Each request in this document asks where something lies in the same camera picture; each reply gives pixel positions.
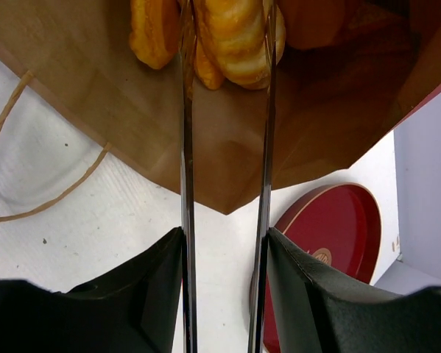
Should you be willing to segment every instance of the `red container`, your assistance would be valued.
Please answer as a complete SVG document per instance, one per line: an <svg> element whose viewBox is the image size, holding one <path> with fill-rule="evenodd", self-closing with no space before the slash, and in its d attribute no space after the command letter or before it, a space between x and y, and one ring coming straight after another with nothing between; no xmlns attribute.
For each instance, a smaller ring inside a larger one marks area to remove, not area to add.
<svg viewBox="0 0 441 353"><path fill-rule="evenodd" d="M369 283L381 243L381 217L373 195L361 185L326 185L297 200L275 227L317 259ZM264 345L279 353L269 286L264 310Z"/></svg>

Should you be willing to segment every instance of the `gold logo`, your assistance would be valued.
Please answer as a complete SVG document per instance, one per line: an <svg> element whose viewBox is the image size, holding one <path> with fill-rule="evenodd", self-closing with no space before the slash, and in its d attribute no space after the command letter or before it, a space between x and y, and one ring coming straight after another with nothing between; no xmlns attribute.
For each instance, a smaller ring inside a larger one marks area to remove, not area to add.
<svg viewBox="0 0 441 353"><path fill-rule="evenodd" d="M317 260L326 263L327 265L331 265L331 253L327 248L321 248L316 250L313 255Z"/></svg>

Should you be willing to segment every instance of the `white surface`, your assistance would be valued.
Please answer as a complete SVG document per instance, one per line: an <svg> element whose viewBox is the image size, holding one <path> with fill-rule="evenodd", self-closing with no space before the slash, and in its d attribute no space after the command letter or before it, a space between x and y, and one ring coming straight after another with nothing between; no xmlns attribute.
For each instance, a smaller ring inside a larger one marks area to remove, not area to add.
<svg viewBox="0 0 441 353"><path fill-rule="evenodd" d="M375 286L403 296L434 285L441 279L430 276L400 261L395 261Z"/></svg>
<svg viewBox="0 0 441 353"><path fill-rule="evenodd" d="M17 82L0 63L0 112ZM55 197L84 173L99 151L26 89L0 138L0 215ZM307 190L343 181L369 188L381 209L375 282L398 256L392 252L398 236L393 134L350 170L273 192L272 224ZM257 212L258 200L229 216L196 205L200 352L246 351L247 287ZM179 224L178 195L109 155L86 183L50 210L0 224L0 278L26 278L66 291L136 256ZM173 352L183 351L182 342L179 315Z"/></svg>
<svg viewBox="0 0 441 353"><path fill-rule="evenodd" d="M403 262L441 279L441 93L395 130Z"/></svg>

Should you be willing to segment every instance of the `baked goods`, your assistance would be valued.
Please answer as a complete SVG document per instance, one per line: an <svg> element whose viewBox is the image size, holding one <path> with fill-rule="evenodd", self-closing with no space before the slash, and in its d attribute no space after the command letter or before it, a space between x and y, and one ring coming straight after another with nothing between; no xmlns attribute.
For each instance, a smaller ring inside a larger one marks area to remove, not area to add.
<svg viewBox="0 0 441 353"><path fill-rule="evenodd" d="M267 87L264 24L270 1L194 0L198 29L194 68L207 88L220 88L225 78L251 90ZM131 9L130 48L150 68L164 67L177 52L177 0L131 0ZM280 10L276 13L279 61L286 42L286 27Z"/></svg>

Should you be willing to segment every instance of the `paper bag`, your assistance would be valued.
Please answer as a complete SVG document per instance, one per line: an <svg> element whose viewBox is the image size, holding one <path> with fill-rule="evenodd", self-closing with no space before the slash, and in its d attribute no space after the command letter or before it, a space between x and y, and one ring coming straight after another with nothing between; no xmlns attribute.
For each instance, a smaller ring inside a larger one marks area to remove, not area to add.
<svg viewBox="0 0 441 353"><path fill-rule="evenodd" d="M19 76L31 71L30 86L71 123L179 192L179 65L153 71L137 61L129 3L0 0L0 60ZM372 3L393 15L361 31L351 21L331 46L286 49L274 188L348 168L441 83L441 0ZM230 213L258 195L265 118L264 91L196 82L198 202Z"/></svg>

